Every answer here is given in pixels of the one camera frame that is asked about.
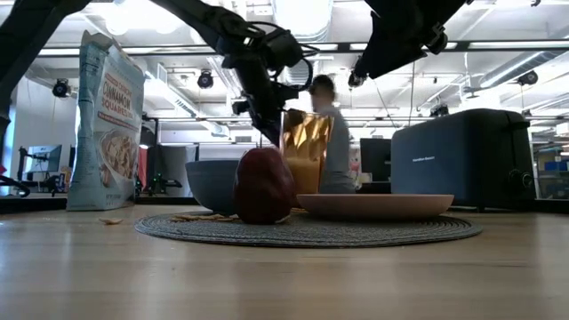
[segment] man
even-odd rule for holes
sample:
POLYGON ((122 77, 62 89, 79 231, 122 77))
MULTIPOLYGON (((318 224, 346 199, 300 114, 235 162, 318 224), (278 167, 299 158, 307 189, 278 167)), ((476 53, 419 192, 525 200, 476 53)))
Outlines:
POLYGON ((353 194, 354 183, 349 170, 349 130, 340 111, 333 106, 336 99, 334 82, 329 76, 316 76, 309 89, 312 108, 318 114, 334 119, 326 150, 325 169, 320 181, 322 194, 353 194))

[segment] table surface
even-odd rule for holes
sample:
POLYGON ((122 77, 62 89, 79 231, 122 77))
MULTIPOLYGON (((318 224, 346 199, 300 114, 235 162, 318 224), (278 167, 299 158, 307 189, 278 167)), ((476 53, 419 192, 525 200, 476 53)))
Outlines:
POLYGON ((132 226, 196 210, 0 215, 0 318, 569 319, 566 216, 452 213, 484 233, 344 250, 192 244, 132 226))

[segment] gold pouch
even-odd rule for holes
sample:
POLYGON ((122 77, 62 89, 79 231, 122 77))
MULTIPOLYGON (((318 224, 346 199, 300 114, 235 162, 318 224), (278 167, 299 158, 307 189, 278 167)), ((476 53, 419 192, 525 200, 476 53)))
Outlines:
POLYGON ((293 174, 296 194, 316 194, 333 118, 291 109, 281 119, 280 149, 293 174))

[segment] bowl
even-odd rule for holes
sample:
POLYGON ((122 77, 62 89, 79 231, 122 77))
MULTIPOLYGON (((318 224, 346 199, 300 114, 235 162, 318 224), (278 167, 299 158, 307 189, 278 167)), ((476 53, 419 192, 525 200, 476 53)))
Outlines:
POLYGON ((203 207, 233 214, 233 183, 239 160, 204 160, 186 164, 189 188, 203 207))

